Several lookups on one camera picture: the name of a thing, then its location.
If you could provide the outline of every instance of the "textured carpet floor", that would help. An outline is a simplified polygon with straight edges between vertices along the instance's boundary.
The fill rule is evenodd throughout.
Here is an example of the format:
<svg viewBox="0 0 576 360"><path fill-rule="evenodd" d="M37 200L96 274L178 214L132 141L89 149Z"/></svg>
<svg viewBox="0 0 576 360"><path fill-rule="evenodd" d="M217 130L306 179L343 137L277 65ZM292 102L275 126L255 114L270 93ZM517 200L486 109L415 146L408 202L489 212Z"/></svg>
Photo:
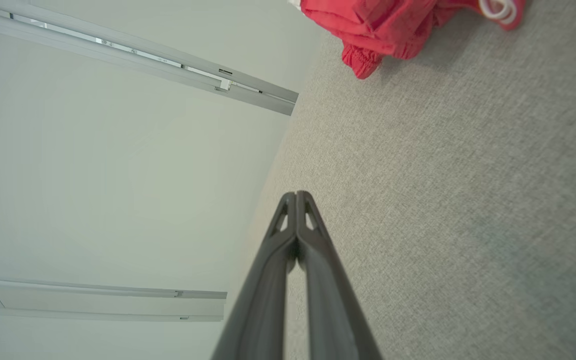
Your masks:
<svg viewBox="0 0 576 360"><path fill-rule="evenodd" d="M310 191L386 359L576 359L576 1L462 12L368 80L327 36L263 189ZM286 357L308 358L304 275Z"/></svg>

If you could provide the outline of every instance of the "red fabric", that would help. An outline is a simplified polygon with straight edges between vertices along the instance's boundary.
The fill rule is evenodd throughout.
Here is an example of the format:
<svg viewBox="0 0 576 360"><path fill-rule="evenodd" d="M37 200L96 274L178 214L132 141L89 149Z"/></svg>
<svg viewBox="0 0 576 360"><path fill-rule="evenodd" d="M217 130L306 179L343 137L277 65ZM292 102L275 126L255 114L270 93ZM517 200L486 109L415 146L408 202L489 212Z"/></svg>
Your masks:
<svg viewBox="0 0 576 360"><path fill-rule="evenodd" d="M525 0L514 0L521 21ZM443 26L457 11L481 14L478 0L301 0L301 11L343 40L343 63L359 79L375 71L384 56L412 59L422 50L433 27Z"/></svg>

